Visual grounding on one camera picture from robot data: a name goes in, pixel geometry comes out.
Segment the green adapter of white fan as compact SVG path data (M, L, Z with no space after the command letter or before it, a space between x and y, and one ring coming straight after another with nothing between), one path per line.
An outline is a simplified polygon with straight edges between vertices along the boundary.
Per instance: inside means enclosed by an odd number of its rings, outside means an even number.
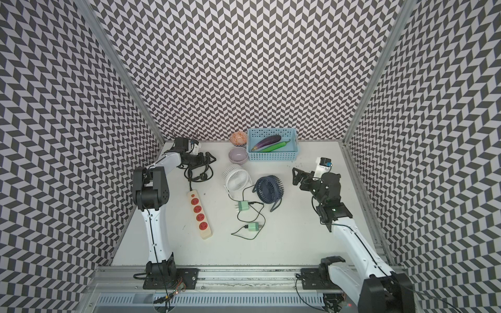
M250 208L248 201L238 201L236 207L239 212L248 211Z

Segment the beige red power strip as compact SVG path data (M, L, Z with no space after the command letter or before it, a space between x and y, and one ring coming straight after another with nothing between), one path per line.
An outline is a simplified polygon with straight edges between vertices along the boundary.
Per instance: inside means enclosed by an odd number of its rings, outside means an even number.
M206 240L213 235L213 232L211 230L210 223L208 222L207 215L204 211L204 206L201 202L198 191L190 191L187 194L187 197L190 205L190 211L194 215L196 229L198 230L200 237L203 240Z

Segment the green adapter of navy fan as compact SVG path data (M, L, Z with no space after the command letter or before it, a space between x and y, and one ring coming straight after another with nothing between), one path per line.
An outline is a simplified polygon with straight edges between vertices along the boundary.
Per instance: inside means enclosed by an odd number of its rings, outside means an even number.
M250 222L244 226L245 229L250 232L259 232L261 230L261 225L258 222Z

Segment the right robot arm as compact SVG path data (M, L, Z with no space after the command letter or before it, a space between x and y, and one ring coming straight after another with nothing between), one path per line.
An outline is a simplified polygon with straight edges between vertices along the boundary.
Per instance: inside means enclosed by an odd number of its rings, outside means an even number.
M318 202L316 213L321 224L342 242L354 265L350 268L340 256L323 258L318 269L322 280L340 287L359 312L416 312L409 277L383 261L342 202L340 175L326 172L315 177L297 168L293 168L292 175L293 184L310 192Z

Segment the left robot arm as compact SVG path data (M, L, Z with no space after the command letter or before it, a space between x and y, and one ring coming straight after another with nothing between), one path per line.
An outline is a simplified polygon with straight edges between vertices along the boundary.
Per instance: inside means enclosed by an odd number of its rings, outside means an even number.
M170 199L167 175L181 165L188 170L201 166L209 168L216 160L209 152L193 155L175 149L165 152L153 164L134 170L133 202L145 221L148 240L145 289L173 290L181 278L165 225L166 204Z

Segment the navy blue desk fan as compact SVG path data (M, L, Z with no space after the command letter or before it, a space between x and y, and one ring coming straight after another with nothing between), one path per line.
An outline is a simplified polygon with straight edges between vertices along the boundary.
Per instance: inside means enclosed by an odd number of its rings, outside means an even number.
M281 205L284 186L277 176L263 176L254 184L253 193L258 196L262 203L272 205L270 209L272 213Z

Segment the lilac ceramic bowl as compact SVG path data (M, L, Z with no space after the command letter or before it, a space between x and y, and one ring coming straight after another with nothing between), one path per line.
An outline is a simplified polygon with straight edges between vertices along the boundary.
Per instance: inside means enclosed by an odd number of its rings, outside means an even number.
M244 147L235 147L229 151L228 158L232 164L242 165L248 161L249 156Z

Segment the green chili pepper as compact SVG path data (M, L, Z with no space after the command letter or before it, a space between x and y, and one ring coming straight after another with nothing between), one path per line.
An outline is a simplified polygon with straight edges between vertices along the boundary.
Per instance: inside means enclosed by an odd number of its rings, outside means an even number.
M288 140L288 141L284 141L284 142L275 143L271 146L263 148L262 150L260 150L260 153L269 153L272 151L276 151L278 149L285 147L289 142L290 141Z

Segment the purple eggplant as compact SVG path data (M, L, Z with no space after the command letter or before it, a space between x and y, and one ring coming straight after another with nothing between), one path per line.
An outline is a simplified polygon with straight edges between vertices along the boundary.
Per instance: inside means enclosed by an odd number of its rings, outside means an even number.
M251 151L257 151L259 149L262 149L264 147L267 147L267 146L270 146L270 145L273 145L275 143L279 143L281 140L281 136L280 135L272 135L272 136L269 136L267 138L264 138L263 140L259 141L253 148Z

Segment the light blue perforated basket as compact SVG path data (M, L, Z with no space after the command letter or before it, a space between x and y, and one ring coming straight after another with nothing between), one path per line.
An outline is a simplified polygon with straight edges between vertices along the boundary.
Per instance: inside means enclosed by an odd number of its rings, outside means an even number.
M247 154L250 161L293 161L299 153L294 128L249 129Z

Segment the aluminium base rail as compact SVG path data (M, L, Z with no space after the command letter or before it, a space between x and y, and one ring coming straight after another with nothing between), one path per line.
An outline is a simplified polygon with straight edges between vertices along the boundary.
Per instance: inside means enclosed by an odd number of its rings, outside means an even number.
M79 312L416 312L412 283L401 268L365 274L339 258L319 266L99 267Z

